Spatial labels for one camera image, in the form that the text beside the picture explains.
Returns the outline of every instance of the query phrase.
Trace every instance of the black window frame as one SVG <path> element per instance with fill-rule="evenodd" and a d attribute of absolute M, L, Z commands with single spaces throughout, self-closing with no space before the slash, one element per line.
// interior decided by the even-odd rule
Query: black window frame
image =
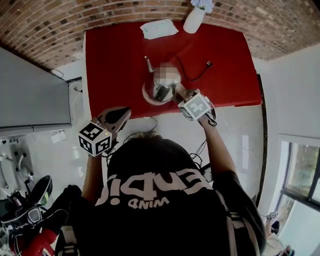
<path fill-rule="evenodd" d="M 292 164 L 292 154 L 293 154 L 293 143 L 294 142 L 289 142 L 289 154 L 288 154 L 288 160 L 287 160 L 287 165 L 286 165 L 286 170 L 285 170 L 285 176 L 284 176 L 284 182 L 282 185 L 282 189 L 280 191 L 280 197 L 279 200 L 276 204 L 275 211 L 279 211 L 281 201 L 285 196 L 298 201 L 299 203 L 310 207 L 318 212 L 320 212 L 320 202 L 317 200 L 312 199 L 314 192 L 316 190 L 316 186 L 318 183 L 318 180 L 320 178 L 320 147 L 319 147 L 319 154 L 318 154 L 318 159 L 316 162 L 316 167 L 315 167 L 315 172 L 314 172 L 314 177 L 312 180 L 312 184 L 309 190 L 309 193 L 307 196 L 304 196 L 296 191 L 293 191 L 290 188 L 287 188 L 288 180 L 289 180 L 289 174 L 290 174 L 290 169 L 291 169 L 291 164 Z"/>

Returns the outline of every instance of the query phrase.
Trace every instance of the kettle base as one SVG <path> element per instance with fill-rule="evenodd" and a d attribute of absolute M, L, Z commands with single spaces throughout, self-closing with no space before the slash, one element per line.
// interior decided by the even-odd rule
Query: kettle base
<path fill-rule="evenodd" d="M 159 101 L 155 101 L 155 100 L 151 99 L 146 92 L 145 84 L 143 84 L 143 86 L 142 86 L 142 96 L 146 102 L 148 102 L 151 105 L 155 105 L 155 106 L 161 106 L 161 105 L 166 104 L 167 102 L 170 101 L 170 100 L 168 100 L 165 102 L 159 102 Z"/>

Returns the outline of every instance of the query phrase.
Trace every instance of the white cube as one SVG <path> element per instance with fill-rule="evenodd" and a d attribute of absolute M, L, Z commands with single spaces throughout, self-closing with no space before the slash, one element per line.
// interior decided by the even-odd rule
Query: white cube
<path fill-rule="evenodd" d="M 211 107 L 199 89 L 196 89 L 188 97 L 178 104 L 179 109 L 189 120 L 198 120 Z"/>
<path fill-rule="evenodd" d="M 90 122 L 78 132 L 80 147 L 93 157 L 111 148 L 112 133 Z"/>

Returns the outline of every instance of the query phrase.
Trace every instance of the gray cabinet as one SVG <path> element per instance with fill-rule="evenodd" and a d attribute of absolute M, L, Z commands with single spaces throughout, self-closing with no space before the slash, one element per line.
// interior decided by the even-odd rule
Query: gray cabinet
<path fill-rule="evenodd" d="M 0 48 L 0 137 L 70 125 L 68 83 Z"/>

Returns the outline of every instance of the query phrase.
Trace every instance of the flower in vase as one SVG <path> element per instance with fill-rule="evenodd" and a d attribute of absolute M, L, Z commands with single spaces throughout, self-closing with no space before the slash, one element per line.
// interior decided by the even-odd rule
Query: flower in vase
<path fill-rule="evenodd" d="M 214 8 L 212 0 L 191 0 L 191 4 L 201 10 L 204 10 L 206 13 L 211 13 Z"/>

